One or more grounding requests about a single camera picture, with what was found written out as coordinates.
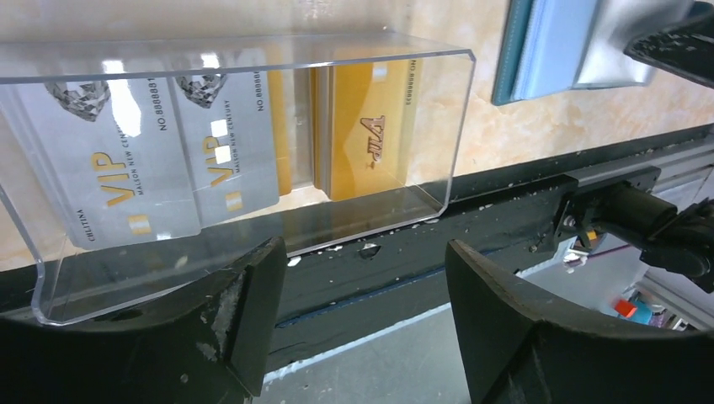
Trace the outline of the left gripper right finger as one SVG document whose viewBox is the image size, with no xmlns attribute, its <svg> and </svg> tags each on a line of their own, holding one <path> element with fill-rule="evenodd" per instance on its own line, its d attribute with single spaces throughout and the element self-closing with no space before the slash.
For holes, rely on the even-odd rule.
<svg viewBox="0 0 714 404">
<path fill-rule="evenodd" d="M 474 403 L 710 403 L 712 332 L 629 322 L 544 290 L 452 240 L 452 314 Z"/>
</svg>

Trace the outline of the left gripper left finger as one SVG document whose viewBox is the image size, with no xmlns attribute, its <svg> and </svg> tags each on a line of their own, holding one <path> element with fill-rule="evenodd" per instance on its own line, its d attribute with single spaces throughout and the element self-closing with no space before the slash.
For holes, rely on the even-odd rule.
<svg viewBox="0 0 714 404">
<path fill-rule="evenodd" d="M 273 237 L 155 300 L 66 327 L 1 322 L 4 403 L 249 403 L 287 269 Z"/>
</svg>

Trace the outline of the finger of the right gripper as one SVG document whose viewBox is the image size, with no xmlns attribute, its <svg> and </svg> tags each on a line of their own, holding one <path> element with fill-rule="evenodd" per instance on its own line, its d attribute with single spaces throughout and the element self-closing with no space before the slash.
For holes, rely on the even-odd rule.
<svg viewBox="0 0 714 404">
<path fill-rule="evenodd" d="M 713 5 L 694 3 L 686 19 L 630 40 L 624 54 L 635 61 L 713 87 Z"/>
</svg>

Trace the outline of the blue card holder wallet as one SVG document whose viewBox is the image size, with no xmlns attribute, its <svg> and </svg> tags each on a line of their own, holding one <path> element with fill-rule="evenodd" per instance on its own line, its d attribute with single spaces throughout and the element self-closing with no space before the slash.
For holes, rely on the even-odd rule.
<svg viewBox="0 0 714 404">
<path fill-rule="evenodd" d="M 692 1 L 513 1 L 492 103 L 645 87 L 654 69 L 627 56 L 628 43 L 694 14 Z"/>
</svg>

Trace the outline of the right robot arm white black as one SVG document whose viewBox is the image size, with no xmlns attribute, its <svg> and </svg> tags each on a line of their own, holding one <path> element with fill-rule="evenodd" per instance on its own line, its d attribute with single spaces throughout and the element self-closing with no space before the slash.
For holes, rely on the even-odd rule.
<svg viewBox="0 0 714 404">
<path fill-rule="evenodd" d="M 653 11 L 615 30 L 625 60 L 713 86 L 713 6 L 690 2 L 670 18 L 670 1 L 651 1 Z M 586 250 L 590 230 L 619 237 L 640 250 L 642 262 L 680 274 L 713 291 L 713 199 L 679 209 L 646 190 L 654 171 L 631 171 L 566 194 L 554 218 L 557 237 L 579 236 Z"/>
</svg>

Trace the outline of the clear acrylic card stand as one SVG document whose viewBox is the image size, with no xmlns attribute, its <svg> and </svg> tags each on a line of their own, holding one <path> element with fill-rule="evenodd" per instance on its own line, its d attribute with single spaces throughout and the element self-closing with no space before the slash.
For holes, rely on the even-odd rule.
<svg viewBox="0 0 714 404">
<path fill-rule="evenodd" d="M 65 326 L 447 207 L 476 58 L 394 32 L 1 46 L 1 266 Z"/>
</svg>

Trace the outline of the silver VIP card left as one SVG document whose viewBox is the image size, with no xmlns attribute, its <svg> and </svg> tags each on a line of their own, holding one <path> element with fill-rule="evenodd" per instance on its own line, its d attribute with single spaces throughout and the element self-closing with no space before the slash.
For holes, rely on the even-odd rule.
<svg viewBox="0 0 714 404">
<path fill-rule="evenodd" d="M 166 80 L 19 84 L 8 101 L 75 246 L 96 250 L 199 233 Z"/>
</svg>

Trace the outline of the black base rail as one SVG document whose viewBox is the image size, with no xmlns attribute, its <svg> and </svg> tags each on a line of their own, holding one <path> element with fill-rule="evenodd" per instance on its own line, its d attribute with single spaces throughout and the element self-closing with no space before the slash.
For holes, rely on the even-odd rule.
<svg viewBox="0 0 714 404">
<path fill-rule="evenodd" d="M 713 127 L 460 176 L 437 221 L 324 248 L 286 272 L 267 357 L 276 370 L 351 343 L 448 300 L 444 256 L 459 239 L 516 270 L 548 259 L 557 209 L 579 185 L 640 167 L 702 167 L 713 158 Z"/>
</svg>

